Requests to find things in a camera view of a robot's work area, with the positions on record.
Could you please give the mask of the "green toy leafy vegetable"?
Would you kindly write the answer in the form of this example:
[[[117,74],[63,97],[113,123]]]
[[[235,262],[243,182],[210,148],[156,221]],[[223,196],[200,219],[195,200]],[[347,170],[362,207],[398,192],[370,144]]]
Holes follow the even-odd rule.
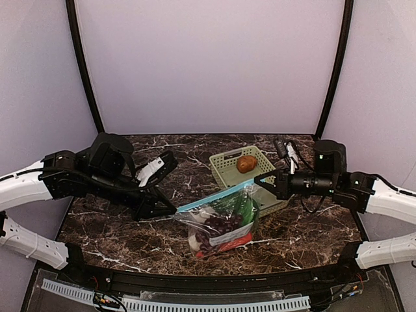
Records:
[[[259,206],[257,202],[245,192],[236,192],[229,196],[230,217],[239,227],[255,221]]]

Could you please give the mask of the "dark red toy grapes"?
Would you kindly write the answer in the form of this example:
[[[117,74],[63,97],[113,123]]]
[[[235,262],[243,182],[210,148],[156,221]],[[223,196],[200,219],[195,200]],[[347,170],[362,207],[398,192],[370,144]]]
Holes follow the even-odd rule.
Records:
[[[229,242],[231,232],[239,228],[230,215],[213,214],[197,226],[194,235],[197,241],[201,243],[200,250],[210,252],[215,246]]]

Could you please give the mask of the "red toy chili pepper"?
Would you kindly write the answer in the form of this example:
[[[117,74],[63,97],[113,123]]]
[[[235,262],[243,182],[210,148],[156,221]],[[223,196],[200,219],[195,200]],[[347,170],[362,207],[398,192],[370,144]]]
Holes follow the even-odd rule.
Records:
[[[214,249],[210,252],[198,251],[196,253],[197,258],[206,257],[208,255],[219,254],[222,252],[226,252],[228,250],[235,249],[239,246],[245,245],[249,243],[253,239],[252,233],[248,233],[247,235],[237,238],[231,242],[223,243],[221,245],[215,246]]]

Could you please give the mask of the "clear zip top bag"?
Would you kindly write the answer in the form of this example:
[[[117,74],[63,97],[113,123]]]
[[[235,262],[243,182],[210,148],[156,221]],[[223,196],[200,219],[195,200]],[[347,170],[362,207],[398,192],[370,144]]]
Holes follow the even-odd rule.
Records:
[[[260,199],[260,187],[251,179],[178,208],[174,219],[188,226],[194,256],[208,257],[253,239]]]

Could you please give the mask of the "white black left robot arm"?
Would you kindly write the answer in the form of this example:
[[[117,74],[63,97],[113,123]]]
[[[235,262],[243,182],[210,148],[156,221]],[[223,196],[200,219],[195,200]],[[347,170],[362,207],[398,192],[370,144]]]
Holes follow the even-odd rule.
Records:
[[[1,245],[57,270],[82,270],[82,250],[30,231],[7,216],[7,209],[26,203],[93,195],[131,210],[135,221],[173,215],[177,209],[158,184],[178,165],[167,150],[135,166],[132,143],[123,136],[99,133],[77,153],[62,150],[1,177]]]

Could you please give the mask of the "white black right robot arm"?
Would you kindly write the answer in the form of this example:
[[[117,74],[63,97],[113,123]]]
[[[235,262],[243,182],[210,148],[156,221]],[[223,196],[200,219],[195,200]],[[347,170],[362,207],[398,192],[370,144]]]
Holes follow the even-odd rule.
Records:
[[[320,196],[350,211],[385,215],[415,223],[415,193],[392,185],[378,174],[348,172],[346,148],[333,140],[313,146],[313,167],[308,171],[273,170],[255,177],[255,184],[288,200],[293,195]],[[380,265],[415,262],[415,234],[379,241],[351,242],[338,265],[352,272]]]

